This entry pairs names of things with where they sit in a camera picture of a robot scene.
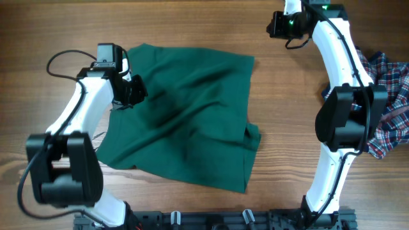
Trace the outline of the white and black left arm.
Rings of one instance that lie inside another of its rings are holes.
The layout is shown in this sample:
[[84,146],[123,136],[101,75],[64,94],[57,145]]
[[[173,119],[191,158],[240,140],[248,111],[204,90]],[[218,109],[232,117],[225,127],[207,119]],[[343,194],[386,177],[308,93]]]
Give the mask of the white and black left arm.
[[[26,141],[28,165],[18,187],[19,207],[34,219],[78,213],[101,229],[142,229],[130,205],[104,188],[91,139],[109,104],[118,102],[125,109],[143,101],[148,95],[143,80],[115,68],[83,68],[74,81],[75,92],[60,117],[45,133],[32,134]],[[63,212],[45,217],[24,207],[22,190],[28,176],[36,201]]]

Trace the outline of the dark green cloth garment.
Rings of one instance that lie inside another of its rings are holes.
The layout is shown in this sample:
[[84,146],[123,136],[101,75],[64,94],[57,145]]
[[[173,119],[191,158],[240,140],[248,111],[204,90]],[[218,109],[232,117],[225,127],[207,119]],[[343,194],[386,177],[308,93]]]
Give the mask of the dark green cloth garment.
[[261,141],[247,117],[254,57],[148,44],[128,55],[148,95],[131,108],[111,111],[99,161],[245,192]]

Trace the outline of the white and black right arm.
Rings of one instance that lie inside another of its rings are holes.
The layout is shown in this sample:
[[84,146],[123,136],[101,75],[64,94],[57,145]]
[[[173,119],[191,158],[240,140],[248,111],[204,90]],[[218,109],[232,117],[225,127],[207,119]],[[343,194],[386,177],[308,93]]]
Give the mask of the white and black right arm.
[[374,84],[360,62],[341,4],[285,0],[266,31],[287,42],[307,35],[322,55],[330,83],[315,119],[321,150],[313,183],[299,209],[279,210],[274,216],[295,229],[345,229],[352,213],[339,209],[339,197],[352,162],[374,135],[387,90]]

